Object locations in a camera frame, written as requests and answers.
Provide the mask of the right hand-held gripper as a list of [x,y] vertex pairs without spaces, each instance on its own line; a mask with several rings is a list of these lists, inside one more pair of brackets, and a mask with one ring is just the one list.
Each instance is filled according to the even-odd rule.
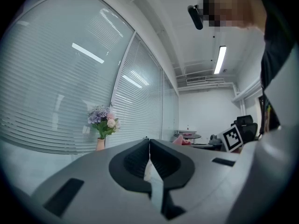
[[218,135],[211,135],[209,143],[206,145],[193,144],[195,148],[213,148],[213,146],[220,147],[225,152],[233,152],[243,145],[243,140],[236,125],[232,125],[229,129],[219,133]]

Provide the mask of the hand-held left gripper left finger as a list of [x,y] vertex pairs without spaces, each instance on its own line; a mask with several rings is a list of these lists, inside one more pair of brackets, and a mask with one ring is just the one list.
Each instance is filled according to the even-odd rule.
[[[32,194],[32,211],[42,222],[160,222],[161,214],[147,194],[125,190],[108,166],[137,141],[86,154],[45,180]],[[71,178],[84,181],[61,217],[45,209],[47,201]]]

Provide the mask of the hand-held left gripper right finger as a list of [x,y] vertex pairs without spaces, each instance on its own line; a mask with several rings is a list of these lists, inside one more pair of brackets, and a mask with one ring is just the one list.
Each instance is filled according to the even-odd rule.
[[163,181],[161,214],[174,219],[205,202],[234,166],[236,154],[150,140],[150,158]]

